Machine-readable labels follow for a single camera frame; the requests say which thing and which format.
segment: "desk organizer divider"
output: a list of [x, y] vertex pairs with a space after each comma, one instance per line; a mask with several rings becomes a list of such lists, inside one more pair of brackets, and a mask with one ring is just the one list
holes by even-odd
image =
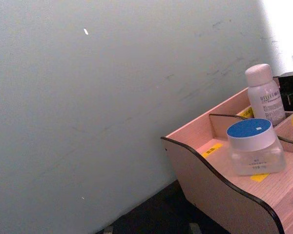
[[[287, 167], [269, 175], [233, 171], [226, 130], [250, 106], [247, 89], [162, 137], [162, 143], [189, 202], [232, 234], [293, 234], [293, 144], [281, 142]], [[293, 140], [293, 114], [275, 127]]]

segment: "white wall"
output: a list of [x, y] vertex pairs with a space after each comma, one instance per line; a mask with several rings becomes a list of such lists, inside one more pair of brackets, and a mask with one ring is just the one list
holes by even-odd
[[91, 233], [174, 181], [160, 137], [270, 62], [260, 14], [239, 0], [0, 1], [0, 234]]

